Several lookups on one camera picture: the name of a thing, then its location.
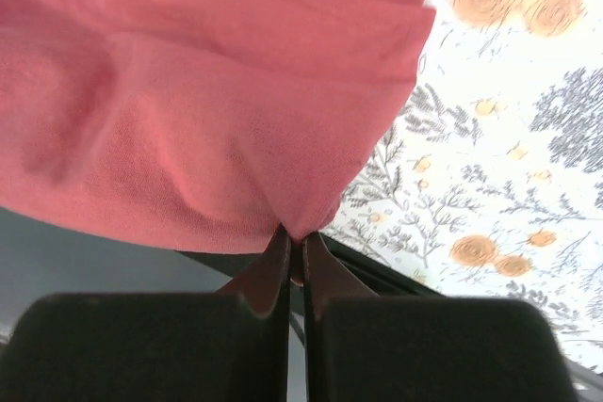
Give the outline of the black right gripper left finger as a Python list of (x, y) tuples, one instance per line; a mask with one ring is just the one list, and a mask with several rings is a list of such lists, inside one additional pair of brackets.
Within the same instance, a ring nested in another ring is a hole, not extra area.
[(2, 399), (285, 400), (290, 252), (279, 229), (213, 293), (37, 300), (2, 353)]

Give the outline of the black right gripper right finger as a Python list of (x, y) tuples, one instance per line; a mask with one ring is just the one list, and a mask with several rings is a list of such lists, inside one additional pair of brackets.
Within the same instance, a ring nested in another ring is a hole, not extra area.
[(540, 312), (516, 299), (381, 297), (317, 234), (301, 245), (312, 401), (574, 401)]

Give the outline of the salmon pink t-shirt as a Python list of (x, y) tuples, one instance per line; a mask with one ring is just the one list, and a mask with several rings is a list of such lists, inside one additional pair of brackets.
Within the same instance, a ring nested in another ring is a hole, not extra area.
[(1, 204), (201, 252), (327, 225), (416, 83), (425, 0), (1, 0)]

